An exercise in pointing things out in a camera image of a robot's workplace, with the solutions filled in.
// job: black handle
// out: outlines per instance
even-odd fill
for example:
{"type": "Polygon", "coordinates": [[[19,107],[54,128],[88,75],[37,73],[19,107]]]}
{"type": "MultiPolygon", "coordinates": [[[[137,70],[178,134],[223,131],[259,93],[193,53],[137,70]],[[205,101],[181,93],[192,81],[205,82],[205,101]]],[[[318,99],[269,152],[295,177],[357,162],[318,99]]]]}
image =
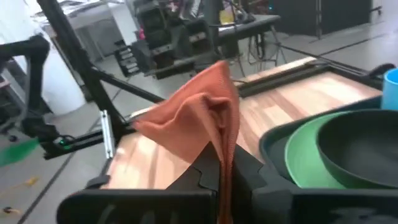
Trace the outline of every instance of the black handle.
{"type": "Polygon", "coordinates": [[[370,72],[368,72],[368,74],[366,76],[368,76],[371,79],[377,79],[377,80],[383,80],[383,75],[391,69],[396,68],[396,66],[392,63],[385,63],[382,65],[377,66],[376,68],[374,68],[373,70],[371,70],[370,72]]]}

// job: metal bracket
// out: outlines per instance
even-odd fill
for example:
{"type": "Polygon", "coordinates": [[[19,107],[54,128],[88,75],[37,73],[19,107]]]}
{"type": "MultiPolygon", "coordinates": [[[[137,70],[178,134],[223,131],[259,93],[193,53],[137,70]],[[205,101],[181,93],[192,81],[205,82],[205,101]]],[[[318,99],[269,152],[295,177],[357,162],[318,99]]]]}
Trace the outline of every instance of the metal bracket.
{"type": "Polygon", "coordinates": [[[99,118],[102,125],[102,134],[104,138],[105,156],[107,159],[113,158],[114,149],[114,136],[111,128],[111,120],[106,110],[99,112],[99,118]]]}

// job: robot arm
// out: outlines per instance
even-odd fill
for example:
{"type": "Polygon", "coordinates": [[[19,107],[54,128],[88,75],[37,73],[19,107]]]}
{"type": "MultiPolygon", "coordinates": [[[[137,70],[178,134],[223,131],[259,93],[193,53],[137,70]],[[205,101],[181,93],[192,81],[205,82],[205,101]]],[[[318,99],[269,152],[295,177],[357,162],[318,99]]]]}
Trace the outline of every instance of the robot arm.
{"type": "Polygon", "coordinates": [[[54,125],[44,122],[38,113],[42,92],[43,67],[50,51],[50,44],[41,35],[29,40],[0,45],[0,62],[7,62],[15,56],[26,58],[27,85],[25,86],[25,107],[22,109],[19,122],[21,131],[31,138],[38,138],[41,144],[53,142],[60,137],[54,125]]]}

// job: green object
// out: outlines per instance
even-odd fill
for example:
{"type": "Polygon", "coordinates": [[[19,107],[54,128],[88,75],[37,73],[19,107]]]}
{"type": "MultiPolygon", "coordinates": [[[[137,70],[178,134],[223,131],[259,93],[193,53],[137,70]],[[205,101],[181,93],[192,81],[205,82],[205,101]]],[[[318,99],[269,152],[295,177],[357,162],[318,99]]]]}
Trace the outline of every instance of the green object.
{"type": "Polygon", "coordinates": [[[299,127],[287,141],[285,163],[293,181],[301,188],[345,189],[326,169],[317,148],[320,127],[343,113],[321,116],[299,127]]]}
{"type": "Polygon", "coordinates": [[[25,159],[33,150],[39,148],[37,147],[38,145],[39,142],[37,139],[30,139],[25,142],[13,144],[5,149],[0,149],[0,167],[25,159]]]}

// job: black pan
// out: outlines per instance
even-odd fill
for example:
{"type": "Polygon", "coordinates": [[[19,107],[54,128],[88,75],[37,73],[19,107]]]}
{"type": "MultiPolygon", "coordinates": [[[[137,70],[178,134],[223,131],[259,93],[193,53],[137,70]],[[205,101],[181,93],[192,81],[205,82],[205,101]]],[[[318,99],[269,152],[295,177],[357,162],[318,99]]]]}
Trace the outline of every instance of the black pan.
{"type": "Polygon", "coordinates": [[[319,130],[328,171],[348,188],[398,188],[398,111],[361,110],[331,119],[319,130]]]}

